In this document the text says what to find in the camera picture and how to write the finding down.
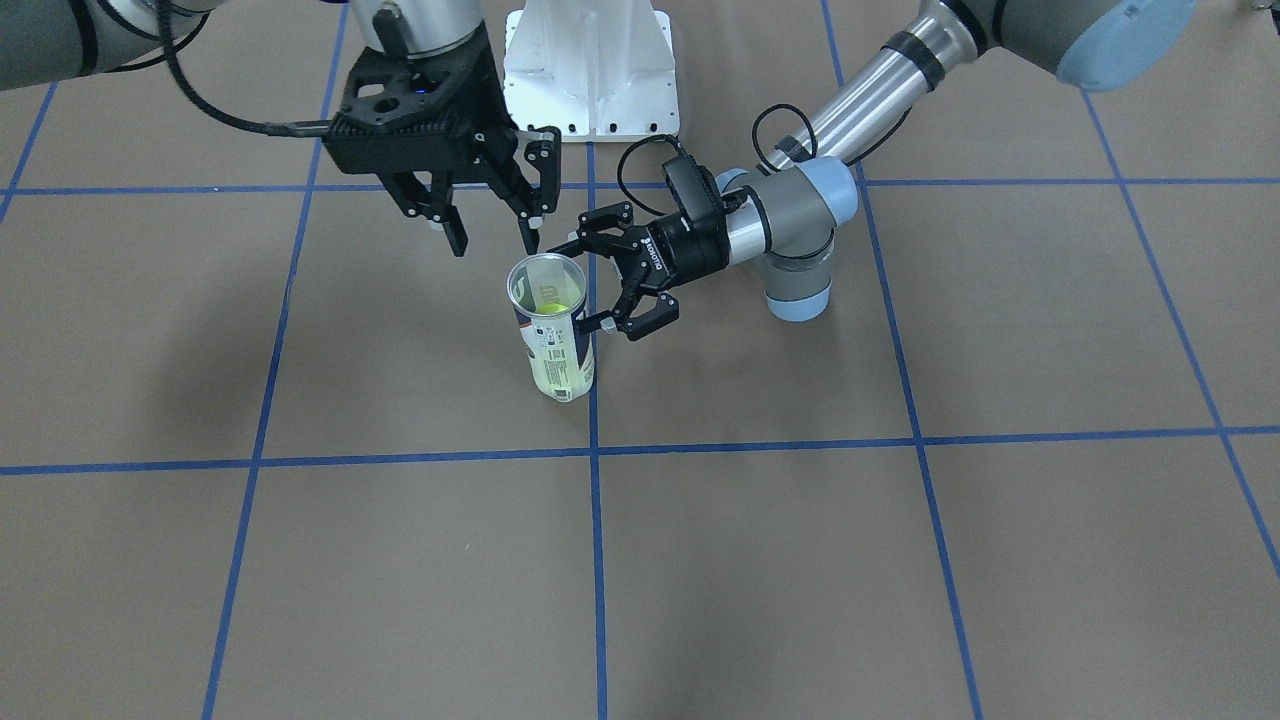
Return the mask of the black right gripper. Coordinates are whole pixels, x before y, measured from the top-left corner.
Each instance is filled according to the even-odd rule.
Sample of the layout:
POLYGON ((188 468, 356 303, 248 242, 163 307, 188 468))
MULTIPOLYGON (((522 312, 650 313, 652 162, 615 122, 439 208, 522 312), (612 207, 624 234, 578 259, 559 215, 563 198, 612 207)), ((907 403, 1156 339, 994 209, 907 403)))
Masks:
POLYGON ((390 49, 365 49, 349 70, 323 136, 337 168, 384 176, 402 214, 439 225, 456 258, 465 256, 468 236, 454 178, 481 182, 515 214, 525 252, 539 252, 543 219, 561 195, 562 133, 554 126, 516 129, 485 24, 426 55, 411 55, 406 22, 375 22, 372 29, 390 49))

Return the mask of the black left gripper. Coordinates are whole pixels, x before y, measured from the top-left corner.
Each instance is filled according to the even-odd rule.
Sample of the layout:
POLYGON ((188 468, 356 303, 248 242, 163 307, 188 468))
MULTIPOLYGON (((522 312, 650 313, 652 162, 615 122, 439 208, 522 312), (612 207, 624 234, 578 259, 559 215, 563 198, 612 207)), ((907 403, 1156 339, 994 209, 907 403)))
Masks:
POLYGON ((701 229, 687 217, 660 217, 637 224, 634 205, 616 202, 580 214, 577 229, 548 254, 557 258, 594 254, 613 261, 622 282, 614 306, 576 320, 576 332, 580 336, 620 332, 630 341, 639 341, 678 319, 678 300, 667 290, 728 266, 730 237, 723 220, 701 229), (636 314, 644 297, 654 299, 655 306, 636 314))

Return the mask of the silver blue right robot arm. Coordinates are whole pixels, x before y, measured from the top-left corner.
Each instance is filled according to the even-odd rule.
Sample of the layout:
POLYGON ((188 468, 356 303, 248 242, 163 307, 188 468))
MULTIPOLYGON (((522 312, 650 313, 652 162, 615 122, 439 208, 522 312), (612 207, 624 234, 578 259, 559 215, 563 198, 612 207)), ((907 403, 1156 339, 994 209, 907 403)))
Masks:
POLYGON ((372 176, 408 218, 422 218, 462 256, 468 234, 457 184, 488 187, 515 215, 535 254, 561 193, 562 135, 518 128, 506 105, 477 1, 352 1, 365 47, 334 114, 321 120, 250 120, 216 108, 192 85, 180 51, 214 1, 5 1, 4 90, 168 68, 207 117, 269 137, 316 138, 347 176, 372 176))

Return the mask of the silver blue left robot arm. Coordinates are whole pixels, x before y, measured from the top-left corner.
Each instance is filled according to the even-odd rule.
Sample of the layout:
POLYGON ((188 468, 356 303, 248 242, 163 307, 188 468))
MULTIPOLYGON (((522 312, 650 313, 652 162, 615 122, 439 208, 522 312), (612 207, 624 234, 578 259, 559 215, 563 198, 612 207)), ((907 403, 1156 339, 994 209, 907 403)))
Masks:
POLYGON ((558 247, 609 260, 620 278, 612 307, 577 315, 580 334, 640 340, 678 318, 672 291, 751 263, 771 313, 809 322, 828 306, 836 231, 856 214, 855 168, 892 138, 913 108, 957 67, 1001 47, 1085 92, 1120 88, 1164 58, 1190 24, 1193 1, 923 1, 915 19, 800 129, 753 169, 713 176, 672 135, 663 165, 676 209, 636 218, 643 204, 586 211, 558 247))

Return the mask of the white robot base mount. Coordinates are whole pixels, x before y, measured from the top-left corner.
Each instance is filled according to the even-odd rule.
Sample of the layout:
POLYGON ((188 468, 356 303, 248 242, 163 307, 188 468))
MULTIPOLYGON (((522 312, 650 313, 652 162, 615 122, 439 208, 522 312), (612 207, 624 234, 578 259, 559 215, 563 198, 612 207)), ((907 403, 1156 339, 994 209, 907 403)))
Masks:
POLYGON ((567 143, 678 135, 669 14, 649 1, 527 1, 504 23, 504 97, 521 129, 567 143))

